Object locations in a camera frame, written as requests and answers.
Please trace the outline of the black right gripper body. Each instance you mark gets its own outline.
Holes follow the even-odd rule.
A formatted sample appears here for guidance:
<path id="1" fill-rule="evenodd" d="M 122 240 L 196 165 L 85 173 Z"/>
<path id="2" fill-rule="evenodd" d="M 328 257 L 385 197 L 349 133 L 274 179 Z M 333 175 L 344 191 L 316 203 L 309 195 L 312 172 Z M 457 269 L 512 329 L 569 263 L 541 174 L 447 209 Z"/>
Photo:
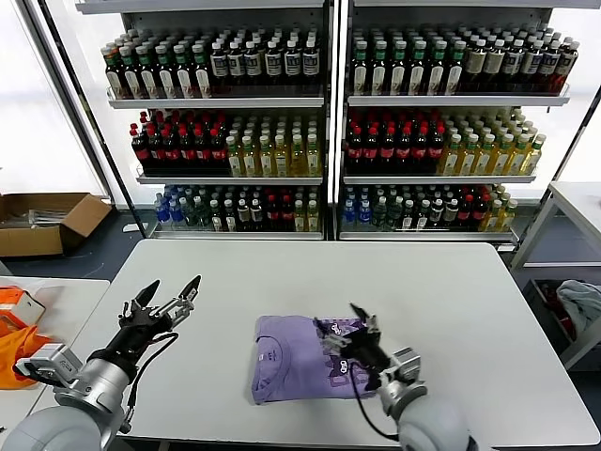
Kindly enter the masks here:
<path id="1" fill-rule="evenodd" d="M 380 347 L 381 332 L 354 331 L 345 336 L 345 357 L 368 372 L 379 374 L 390 366 L 389 355 Z"/>

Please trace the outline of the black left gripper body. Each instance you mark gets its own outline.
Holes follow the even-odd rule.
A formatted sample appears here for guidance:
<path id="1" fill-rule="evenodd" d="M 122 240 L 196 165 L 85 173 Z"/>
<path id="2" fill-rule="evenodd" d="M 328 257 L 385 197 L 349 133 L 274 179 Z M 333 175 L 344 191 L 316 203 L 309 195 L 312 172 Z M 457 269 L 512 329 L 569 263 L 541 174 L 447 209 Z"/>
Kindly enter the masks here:
<path id="1" fill-rule="evenodd" d="M 174 321 L 168 314 L 161 317 L 149 309 L 137 310 L 118 321 L 120 326 L 109 344 L 93 351 L 88 361 L 102 360 L 123 371 L 136 371 L 136 364 L 151 342 L 159 335 L 173 330 Z"/>

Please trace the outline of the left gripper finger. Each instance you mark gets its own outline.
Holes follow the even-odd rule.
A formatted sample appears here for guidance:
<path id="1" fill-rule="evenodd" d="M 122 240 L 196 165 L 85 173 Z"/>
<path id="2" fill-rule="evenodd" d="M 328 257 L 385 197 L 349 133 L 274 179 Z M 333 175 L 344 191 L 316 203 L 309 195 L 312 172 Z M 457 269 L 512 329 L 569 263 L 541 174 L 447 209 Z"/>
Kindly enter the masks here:
<path id="1" fill-rule="evenodd" d="M 200 287 L 200 275 L 196 275 L 178 296 L 161 306 L 157 310 L 157 317 L 169 317 L 170 319 L 186 319 L 194 310 L 193 301 L 198 295 Z"/>
<path id="2" fill-rule="evenodd" d="M 139 312 L 143 312 L 147 308 L 159 285 L 160 281 L 155 280 L 147 287 L 142 288 L 132 300 L 124 302 L 123 311 L 119 315 L 119 323 L 124 324 L 127 320 L 137 318 Z"/>

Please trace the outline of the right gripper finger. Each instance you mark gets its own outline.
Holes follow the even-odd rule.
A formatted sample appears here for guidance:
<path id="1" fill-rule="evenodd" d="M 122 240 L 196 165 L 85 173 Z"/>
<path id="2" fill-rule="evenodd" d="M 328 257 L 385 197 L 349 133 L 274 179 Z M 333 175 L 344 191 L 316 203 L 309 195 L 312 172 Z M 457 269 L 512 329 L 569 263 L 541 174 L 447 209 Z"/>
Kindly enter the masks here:
<path id="1" fill-rule="evenodd" d="M 378 319 L 376 315 L 368 314 L 363 308 L 352 303 L 350 305 L 355 315 L 361 320 L 362 324 L 365 325 L 369 334 L 379 334 L 380 329 L 378 326 Z"/>
<path id="2" fill-rule="evenodd" d="M 338 357 L 343 356 L 343 349 L 350 343 L 345 338 L 336 322 L 324 322 L 321 319 L 314 319 L 314 325 L 317 329 L 317 335 L 323 348 L 330 354 Z"/>

